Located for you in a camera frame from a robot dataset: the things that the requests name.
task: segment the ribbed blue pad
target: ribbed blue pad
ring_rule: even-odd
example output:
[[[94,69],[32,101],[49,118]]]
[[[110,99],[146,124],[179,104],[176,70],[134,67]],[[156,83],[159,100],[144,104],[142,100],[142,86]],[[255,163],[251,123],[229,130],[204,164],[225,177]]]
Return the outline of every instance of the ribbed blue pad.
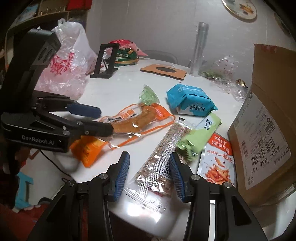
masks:
[[[101,116],[100,108],[79,103],[67,105],[67,111],[70,111],[70,113],[73,115],[81,115],[94,119],[97,119]]]
[[[126,153],[126,156],[124,157],[124,161],[121,165],[121,168],[119,170],[119,174],[117,176],[117,179],[115,181],[115,191],[113,194],[114,200],[117,201],[118,198],[121,196],[124,183],[126,181],[126,176],[128,174],[128,168],[130,164],[130,156],[129,153]]]
[[[177,191],[177,195],[183,202],[185,200],[184,181],[181,177],[181,174],[179,172],[179,169],[178,169],[178,166],[176,164],[173,154],[170,155],[169,164],[170,164],[170,170],[172,172],[172,177],[173,177],[173,181],[175,184],[175,188]]]

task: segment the chair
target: chair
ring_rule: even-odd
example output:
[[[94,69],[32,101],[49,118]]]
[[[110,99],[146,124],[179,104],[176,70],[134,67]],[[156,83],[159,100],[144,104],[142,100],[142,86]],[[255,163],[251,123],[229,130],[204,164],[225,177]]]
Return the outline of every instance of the chair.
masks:
[[[148,58],[162,60],[166,62],[170,62],[173,64],[178,64],[178,59],[176,56],[172,55],[168,52],[158,51],[158,50],[146,50],[145,54],[148,54]]]

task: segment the clear plastic tube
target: clear plastic tube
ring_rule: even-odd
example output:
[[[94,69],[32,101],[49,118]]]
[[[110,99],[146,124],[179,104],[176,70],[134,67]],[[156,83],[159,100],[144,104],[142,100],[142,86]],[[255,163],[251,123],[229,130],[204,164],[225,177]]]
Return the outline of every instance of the clear plastic tube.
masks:
[[[207,33],[209,25],[207,23],[199,22],[195,40],[194,54],[190,66],[190,75],[198,76],[200,66],[202,64],[202,52],[207,41]]]

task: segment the blue snack package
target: blue snack package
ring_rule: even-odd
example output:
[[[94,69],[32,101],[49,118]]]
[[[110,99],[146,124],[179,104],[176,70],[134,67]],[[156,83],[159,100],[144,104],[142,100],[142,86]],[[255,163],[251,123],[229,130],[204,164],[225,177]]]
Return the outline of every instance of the blue snack package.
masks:
[[[213,101],[201,89],[194,86],[177,84],[167,91],[168,104],[179,114],[206,116],[218,110]]]

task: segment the orange coaster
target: orange coaster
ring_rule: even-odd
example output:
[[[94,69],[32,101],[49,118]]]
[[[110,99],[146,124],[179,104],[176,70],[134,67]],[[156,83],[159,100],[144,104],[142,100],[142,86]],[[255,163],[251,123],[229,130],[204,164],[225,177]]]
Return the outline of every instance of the orange coaster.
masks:
[[[145,68],[141,68],[141,71],[171,77],[176,80],[184,80],[187,73],[184,70],[175,69],[162,64],[152,64]]]

